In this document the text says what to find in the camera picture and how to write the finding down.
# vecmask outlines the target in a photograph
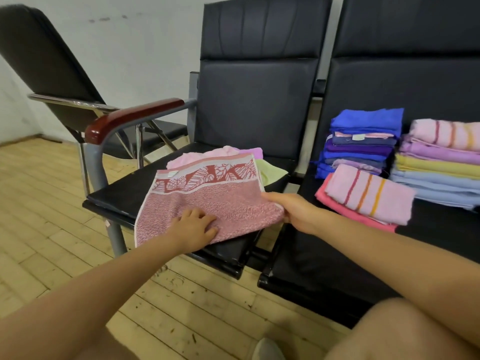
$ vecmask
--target person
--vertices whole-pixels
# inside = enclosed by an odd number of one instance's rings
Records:
[[[373,306],[327,360],[480,359],[480,265],[441,248],[365,226],[296,194],[264,193],[285,220],[345,254],[404,299]],[[134,360],[105,325],[167,261],[206,246],[216,218],[185,210],[164,235],[73,278],[0,321],[0,359]],[[282,360],[271,340],[254,360]]]

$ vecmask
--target yellow towel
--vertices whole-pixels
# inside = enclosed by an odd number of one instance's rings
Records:
[[[255,159],[258,172],[260,173],[260,179],[263,186],[275,183],[288,172],[282,168],[278,168],[263,159]]]
[[[423,160],[410,156],[395,155],[396,167],[399,170],[430,172],[448,176],[480,180],[480,165]]]

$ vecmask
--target hand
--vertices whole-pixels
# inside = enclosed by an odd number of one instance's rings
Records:
[[[264,198],[285,208],[285,222],[291,223],[298,231],[316,235],[321,208],[315,207],[295,193],[262,193]]]
[[[219,229],[216,227],[205,232],[207,226],[216,219],[216,216],[205,214],[200,208],[187,209],[181,217],[172,220],[165,236],[178,243],[180,254],[192,253],[207,246],[218,233]]]

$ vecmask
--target thigh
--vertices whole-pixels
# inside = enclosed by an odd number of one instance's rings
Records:
[[[73,360],[139,360],[126,346],[117,341],[104,327],[93,343]]]
[[[473,360],[480,351],[405,299],[383,301],[325,360]]]

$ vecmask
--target person's left arm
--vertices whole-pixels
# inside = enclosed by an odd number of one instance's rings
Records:
[[[206,246],[216,219],[186,210],[167,232],[73,278],[0,321],[0,359],[70,360],[166,262]]]

